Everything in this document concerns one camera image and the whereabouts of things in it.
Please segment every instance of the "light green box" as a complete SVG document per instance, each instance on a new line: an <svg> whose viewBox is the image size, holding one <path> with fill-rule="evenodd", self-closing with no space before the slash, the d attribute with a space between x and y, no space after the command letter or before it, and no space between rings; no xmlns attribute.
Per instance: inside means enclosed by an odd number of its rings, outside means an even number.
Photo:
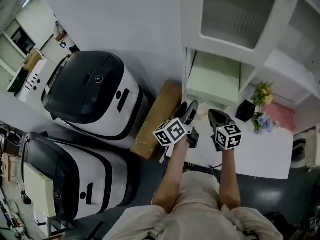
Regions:
<svg viewBox="0 0 320 240"><path fill-rule="evenodd" d="M186 93L226 106L237 106L239 84L240 62L198 51Z"/></svg>

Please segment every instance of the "ceiling light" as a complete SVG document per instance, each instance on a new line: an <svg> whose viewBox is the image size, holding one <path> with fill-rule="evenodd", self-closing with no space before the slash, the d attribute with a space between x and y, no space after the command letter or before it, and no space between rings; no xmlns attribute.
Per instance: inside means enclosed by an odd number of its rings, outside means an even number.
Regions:
<svg viewBox="0 0 320 240"><path fill-rule="evenodd" d="M26 0L25 3L22 5L22 8L25 7L31 0Z"/></svg>

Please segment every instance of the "yellow flower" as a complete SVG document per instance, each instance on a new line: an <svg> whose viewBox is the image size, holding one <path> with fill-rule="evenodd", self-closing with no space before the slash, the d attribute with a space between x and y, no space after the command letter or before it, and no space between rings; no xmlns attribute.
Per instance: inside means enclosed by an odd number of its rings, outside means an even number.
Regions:
<svg viewBox="0 0 320 240"><path fill-rule="evenodd" d="M266 97L264 98L264 104L267 105L267 106L269 106L269 105L271 104L271 102L274 100L274 98L275 98L275 97L274 97L272 94L266 96Z"/></svg>
<svg viewBox="0 0 320 240"><path fill-rule="evenodd" d="M271 84L266 83L266 84L265 84L265 89L267 90L267 92L271 93L271 92L272 92L272 90L271 90Z"/></svg>

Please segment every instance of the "shirt sleeve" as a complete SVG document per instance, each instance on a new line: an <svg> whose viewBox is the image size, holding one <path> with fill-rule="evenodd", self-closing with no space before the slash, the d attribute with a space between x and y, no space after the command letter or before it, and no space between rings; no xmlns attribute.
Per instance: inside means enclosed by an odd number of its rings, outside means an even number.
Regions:
<svg viewBox="0 0 320 240"><path fill-rule="evenodd" d="M143 240L165 216L165 210L157 205L128 208L103 240Z"/></svg>
<svg viewBox="0 0 320 240"><path fill-rule="evenodd" d="M259 240L284 239L276 227L256 209L239 207L231 210L231 213L242 224L243 232L255 232L259 236Z"/></svg>

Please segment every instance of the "person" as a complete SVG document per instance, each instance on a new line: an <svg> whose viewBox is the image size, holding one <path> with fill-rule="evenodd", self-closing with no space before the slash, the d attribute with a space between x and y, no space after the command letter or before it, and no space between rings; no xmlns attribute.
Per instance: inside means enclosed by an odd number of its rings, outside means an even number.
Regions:
<svg viewBox="0 0 320 240"><path fill-rule="evenodd" d="M151 205L125 210L103 240L282 240L256 209L241 207L233 150L222 151L220 185L210 174L183 173L186 136L173 149Z"/></svg>
<svg viewBox="0 0 320 240"><path fill-rule="evenodd" d="M57 42L62 42L62 44L65 42L64 45L66 45L72 54L80 51L58 20L55 22L53 27L53 36Z"/></svg>

